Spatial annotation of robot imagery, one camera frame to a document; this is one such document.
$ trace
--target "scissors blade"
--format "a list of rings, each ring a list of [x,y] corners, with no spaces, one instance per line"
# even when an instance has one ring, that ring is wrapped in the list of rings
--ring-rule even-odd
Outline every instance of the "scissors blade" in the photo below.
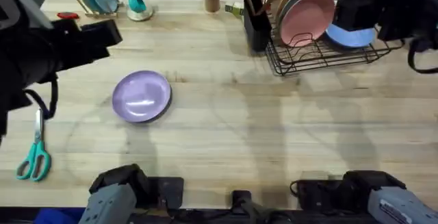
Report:
[[[35,119],[35,142],[41,139],[42,136],[42,124],[44,122],[44,117],[42,116],[42,110],[38,108],[36,110],[36,119]]]

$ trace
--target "teal mug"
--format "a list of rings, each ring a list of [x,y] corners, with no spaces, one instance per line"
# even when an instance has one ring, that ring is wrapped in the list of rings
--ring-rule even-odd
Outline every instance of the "teal mug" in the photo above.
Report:
[[[146,10],[146,4],[143,0],[128,0],[128,5],[131,10],[137,13],[141,13]]]

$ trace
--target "purple plate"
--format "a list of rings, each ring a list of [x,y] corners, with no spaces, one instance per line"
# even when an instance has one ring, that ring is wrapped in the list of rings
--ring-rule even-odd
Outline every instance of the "purple plate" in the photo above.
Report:
[[[112,94],[112,108],[126,121],[149,121],[167,108],[171,92],[169,82],[161,74],[138,71],[117,84]]]

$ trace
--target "black container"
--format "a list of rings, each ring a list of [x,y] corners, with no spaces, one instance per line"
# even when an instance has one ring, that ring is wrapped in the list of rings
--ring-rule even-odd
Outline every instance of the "black container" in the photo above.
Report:
[[[378,20],[373,0],[339,0],[333,24],[348,31],[373,28]]]
[[[255,11],[258,11],[263,6],[261,0],[252,1]],[[255,52],[265,51],[272,29],[268,15],[266,12],[263,12],[259,16],[253,16],[248,2],[246,0],[244,2],[244,25],[248,37],[248,43],[251,49]]]

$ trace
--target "wooden utensil holder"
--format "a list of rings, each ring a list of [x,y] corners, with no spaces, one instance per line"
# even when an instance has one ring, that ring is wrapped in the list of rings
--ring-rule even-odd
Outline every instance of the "wooden utensil holder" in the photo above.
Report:
[[[207,12],[217,12],[220,9],[220,0],[204,0]]]

